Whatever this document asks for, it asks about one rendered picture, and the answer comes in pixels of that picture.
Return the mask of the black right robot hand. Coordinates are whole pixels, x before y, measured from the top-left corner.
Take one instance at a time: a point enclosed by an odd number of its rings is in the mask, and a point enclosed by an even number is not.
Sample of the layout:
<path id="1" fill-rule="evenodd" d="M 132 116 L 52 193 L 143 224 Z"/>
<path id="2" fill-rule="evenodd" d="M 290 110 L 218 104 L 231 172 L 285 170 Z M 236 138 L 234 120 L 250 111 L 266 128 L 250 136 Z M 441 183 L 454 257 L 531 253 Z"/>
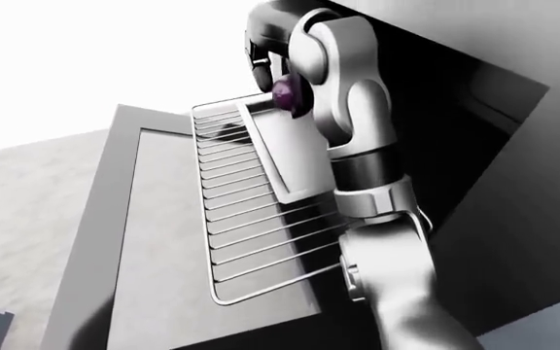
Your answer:
<path id="1" fill-rule="evenodd" d="M 265 0 L 248 14 L 245 52 L 261 92 L 271 92 L 274 79 L 289 72 L 291 33 L 316 5 L 310 0 Z"/>

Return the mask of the purple eggplant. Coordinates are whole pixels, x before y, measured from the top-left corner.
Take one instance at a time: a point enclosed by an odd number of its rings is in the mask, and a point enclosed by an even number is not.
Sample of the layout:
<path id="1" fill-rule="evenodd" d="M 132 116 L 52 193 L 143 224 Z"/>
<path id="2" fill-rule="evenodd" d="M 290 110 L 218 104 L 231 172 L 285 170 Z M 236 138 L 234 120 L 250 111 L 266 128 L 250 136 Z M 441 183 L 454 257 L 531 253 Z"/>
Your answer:
<path id="1" fill-rule="evenodd" d="M 297 73 L 283 75 L 275 81 L 271 94 L 275 106 L 291 113 L 293 119 L 305 116 L 313 106 L 310 84 Z"/>

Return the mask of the grey oven door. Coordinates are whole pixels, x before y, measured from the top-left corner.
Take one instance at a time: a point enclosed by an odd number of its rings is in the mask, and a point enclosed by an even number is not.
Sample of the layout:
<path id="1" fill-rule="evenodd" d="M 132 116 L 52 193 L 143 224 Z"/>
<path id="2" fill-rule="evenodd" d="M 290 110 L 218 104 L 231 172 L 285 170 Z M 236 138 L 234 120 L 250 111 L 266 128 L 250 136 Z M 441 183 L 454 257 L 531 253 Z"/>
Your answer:
<path id="1" fill-rule="evenodd" d="M 207 285 L 187 116 L 113 118 L 40 350 L 307 350 L 305 284 L 231 307 Z"/>

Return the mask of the dark grey oven body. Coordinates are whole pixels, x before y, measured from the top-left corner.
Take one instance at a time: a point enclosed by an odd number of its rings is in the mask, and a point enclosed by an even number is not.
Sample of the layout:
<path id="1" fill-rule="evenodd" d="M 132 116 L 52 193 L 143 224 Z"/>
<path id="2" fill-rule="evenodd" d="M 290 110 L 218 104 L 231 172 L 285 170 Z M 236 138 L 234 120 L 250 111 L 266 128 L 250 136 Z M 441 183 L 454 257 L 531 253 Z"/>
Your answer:
<path id="1" fill-rule="evenodd" d="M 375 28 L 446 308 L 560 349 L 560 0 L 328 0 Z"/>

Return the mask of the silver baking tray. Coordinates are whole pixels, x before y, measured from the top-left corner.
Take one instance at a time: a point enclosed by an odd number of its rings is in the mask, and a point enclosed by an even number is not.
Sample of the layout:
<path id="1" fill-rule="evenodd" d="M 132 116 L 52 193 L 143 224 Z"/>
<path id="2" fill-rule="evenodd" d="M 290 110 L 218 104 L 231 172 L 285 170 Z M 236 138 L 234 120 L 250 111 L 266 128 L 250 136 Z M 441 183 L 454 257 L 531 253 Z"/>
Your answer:
<path id="1" fill-rule="evenodd" d="M 328 143 L 311 113 L 295 119 L 277 108 L 269 93 L 239 98 L 236 107 L 280 203 L 295 203 L 335 189 Z"/>

